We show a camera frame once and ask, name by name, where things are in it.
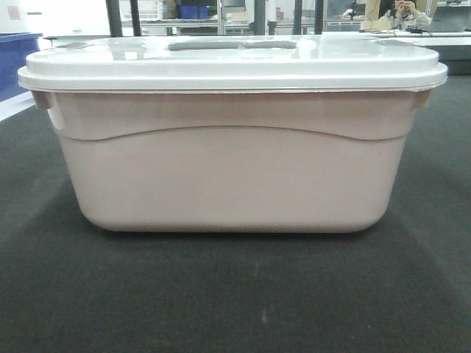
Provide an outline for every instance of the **blue container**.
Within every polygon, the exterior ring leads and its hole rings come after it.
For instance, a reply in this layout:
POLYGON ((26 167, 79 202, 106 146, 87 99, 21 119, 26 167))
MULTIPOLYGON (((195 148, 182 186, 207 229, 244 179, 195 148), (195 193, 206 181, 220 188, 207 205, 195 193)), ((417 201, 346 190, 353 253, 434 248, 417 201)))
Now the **blue container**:
POLYGON ((17 71, 26 56, 38 51, 41 33, 0 33, 0 101, 26 92, 18 86, 17 71))
POLYGON ((180 5, 180 18, 198 19, 208 18, 207 6, 180 5))

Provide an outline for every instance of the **storage container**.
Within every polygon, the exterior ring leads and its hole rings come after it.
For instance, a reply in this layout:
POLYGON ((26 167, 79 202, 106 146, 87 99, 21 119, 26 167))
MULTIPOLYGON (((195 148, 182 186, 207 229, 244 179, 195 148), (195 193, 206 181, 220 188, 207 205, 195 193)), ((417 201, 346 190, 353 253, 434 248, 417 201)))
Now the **storage container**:
POLYGON ((38 52, 19 76, 100 227, 354 232, 385 213, 447 69, 357 35, 141 37, 38 52))
POLYGON ((17 71, 28 54, 38 51, 39 33, 0 33, 0 101, 26 92, 18 86, 17 71))
POLYGON ((179 5, 180 18, 184 19, 205 19, 208 18, 207 6, 179 5))

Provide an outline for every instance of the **plastic lid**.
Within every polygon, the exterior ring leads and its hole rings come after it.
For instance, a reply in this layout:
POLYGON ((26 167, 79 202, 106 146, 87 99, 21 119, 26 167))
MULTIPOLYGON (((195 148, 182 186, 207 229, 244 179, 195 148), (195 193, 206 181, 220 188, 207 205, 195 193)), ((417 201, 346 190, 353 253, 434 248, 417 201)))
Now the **plastic lid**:
POLYGON ((53 92, 418 91, 447 76, 435 51, 363 35, 105 38, 26 62, 20 85, 53 92))

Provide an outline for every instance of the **desk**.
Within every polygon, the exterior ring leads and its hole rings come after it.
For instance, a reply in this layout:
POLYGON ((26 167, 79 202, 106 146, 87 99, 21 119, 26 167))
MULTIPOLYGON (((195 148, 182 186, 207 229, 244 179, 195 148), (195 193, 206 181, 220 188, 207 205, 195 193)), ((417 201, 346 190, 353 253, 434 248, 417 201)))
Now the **desk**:
MULTIPOLYGON (((279 20, 277 22, 277 29, 291 29, 294 26, 293 19, 287 18, 284 20, 279 20)), ((212 28, 216 29, 214 33, 211 32, 212 35, 217 34, 218 28, 218 21, 216 19, 181 19, 181 18, 173 18, 167 20, 157 20, 152 23, 145 23, 141 22, 141 27, 143 29, 173 29, 173 34, 179 35, 181 34, 181 29, 183 28, 212 28)), ((224 35, 234 34, 234 35, 246 35, 252 34, 249 30, 249 24, 247 22, 229 22, 224 21, 224 35)), ((301 23, 301 27, 304 29, 304 33, 308 33, 309 28, 314 28, 314 19, 313 18, 304 18, 301 23)), ((123 22, 123 29, 132 28, 132 24, 130 22, 123 22)))

